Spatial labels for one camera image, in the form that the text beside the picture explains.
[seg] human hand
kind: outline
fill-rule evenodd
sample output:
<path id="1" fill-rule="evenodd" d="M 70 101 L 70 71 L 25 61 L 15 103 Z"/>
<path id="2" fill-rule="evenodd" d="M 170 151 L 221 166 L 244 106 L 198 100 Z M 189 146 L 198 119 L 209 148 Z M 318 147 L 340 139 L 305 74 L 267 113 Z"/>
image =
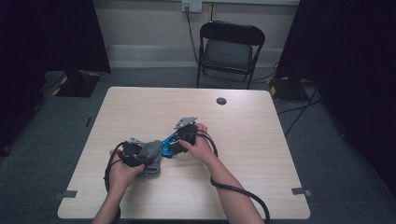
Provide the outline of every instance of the human hand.
<path id="1" fill-rule="evenodd" d="M 145 165 L 141 164 L 136 167 L 130 167 L 127 166 L 125 163 L 123 163 L 120 160 L 119 154 L 121 154 L 122 151 L 118 150 L 116 155 L 114 155 L 113 161 L 115 162 L 110 169 L 110 176 L 109 176 L 109 182 L 110 182 L 110 192 L 118 192 L 118 193 L 123 193 L 132 183 L 134 183 L 134 179 L 136 176 L 140 173 L 142 173 L 145 169 Z"/>
<path id="2" fill-rule="evenodd" d="M 196 123 L 195 126 L 198 129 L 198 133 L 206 134 L 207 127 L 202 123 Z M 195 145 L 190 144 L 187 141 L 180 140 L 180 145 L 186 148 L 193 157 L 207 164 L 212 158 L 216 158 L 212 151 L 212 147 L 207 142 L 207 139 L 203 136 L 196 135 Z"/>

